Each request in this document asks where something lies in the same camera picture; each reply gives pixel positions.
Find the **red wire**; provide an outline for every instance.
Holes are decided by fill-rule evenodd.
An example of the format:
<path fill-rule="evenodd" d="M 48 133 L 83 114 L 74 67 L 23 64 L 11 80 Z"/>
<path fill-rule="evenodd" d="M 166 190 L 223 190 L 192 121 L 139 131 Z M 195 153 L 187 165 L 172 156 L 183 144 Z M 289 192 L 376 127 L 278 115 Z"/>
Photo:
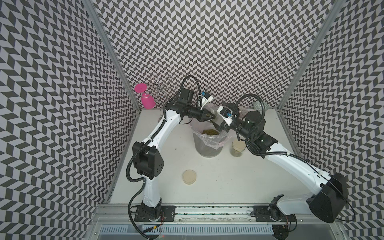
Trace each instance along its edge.
<path fill-rule="evenodd" d="M 161 228 L 161 225 L 163 224 L 163 220 L 164 220 L 164 212 L 163 212 L 163 217 L 161 218 L 161 222 L 160 222 L 160 231 L 159 231 L 159 234 L 161 234 L 161 230 L 162 230 L 162 228 Z"/>

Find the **chevron patterned wall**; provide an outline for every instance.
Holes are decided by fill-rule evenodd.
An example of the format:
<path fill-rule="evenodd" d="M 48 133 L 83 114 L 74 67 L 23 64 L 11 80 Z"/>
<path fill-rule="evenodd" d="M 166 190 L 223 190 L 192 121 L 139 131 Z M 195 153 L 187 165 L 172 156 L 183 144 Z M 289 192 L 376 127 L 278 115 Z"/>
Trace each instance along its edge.
<path fill-rule="evenodd" d="M 0 10 L 0 239 L 82 237 L 134 107 L 79 0 Z"/>
<path fill-rule="evenodd" d="M 332 2 L 94 0 L 94 5 L 132 87 L 147 83 L 153 91 L 151 75 L 174 76 L 167 87 L 177 86 L 193 74 L 216 104 L 258 93 L 276 106 Z M 187 87 L 197 90 L 193 81 Z"/>
<path fill-rule="evenodd" d="M 384 239 L 383 13 L 347 1 L 283 110 L 305 156 L 347 176 L 352 239 Z"/>

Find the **beige lid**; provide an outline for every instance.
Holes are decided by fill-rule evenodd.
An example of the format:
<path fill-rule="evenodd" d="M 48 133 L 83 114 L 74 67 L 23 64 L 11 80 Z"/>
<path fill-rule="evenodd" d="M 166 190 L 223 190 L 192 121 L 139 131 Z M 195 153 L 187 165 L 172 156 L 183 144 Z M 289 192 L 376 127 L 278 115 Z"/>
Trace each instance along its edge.
<path fill-rule="evenodd" d="M 236 151 L 243 151 L 245 149 L 245 141 L 237 141 L 236 139 L 232 142 L 232 147 Z"/>
<path fill-rule="evenodd" d="M 193 170 L 186 170 L 183 173 L 183 181 L 190 185 L 196 181 L 196 173 Z"/>

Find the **clear glass container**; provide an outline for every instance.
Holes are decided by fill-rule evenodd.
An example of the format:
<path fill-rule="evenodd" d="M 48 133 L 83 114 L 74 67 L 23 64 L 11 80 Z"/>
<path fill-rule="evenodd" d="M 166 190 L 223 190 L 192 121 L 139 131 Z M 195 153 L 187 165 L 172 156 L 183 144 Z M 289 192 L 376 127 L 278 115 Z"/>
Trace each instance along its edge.
<path fill-rule="evenodd" d="M 234 157 L 240 157 L 241 155 L 243 155 L 244 149 L 245 149 L 245 142 L 238 141 L 237 139 L 235 139 L 231 144 L 231 148 L 229 149 L 229 152 Z"/>

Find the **metal grate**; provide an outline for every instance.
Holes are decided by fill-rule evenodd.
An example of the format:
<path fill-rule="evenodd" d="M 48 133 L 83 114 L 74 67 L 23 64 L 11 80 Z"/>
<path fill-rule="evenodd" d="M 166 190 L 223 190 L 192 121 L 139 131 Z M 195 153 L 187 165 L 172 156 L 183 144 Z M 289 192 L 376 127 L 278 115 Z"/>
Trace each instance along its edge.
<path fill-rule="evenodd" d="M 150 228 L 154 225 L 139 225 L 142 229 Z M 159 228 L 146 234 L 159 234 Z M 272 225 L 267 224 L 183 224 L 182 226 L 165 224 L 161 233 L 167 235 L 264 235 L 273 234 Z M 132 225 L 103 224 L 100 230 L 102 235 L 114 234 L 138 234 Z"/>

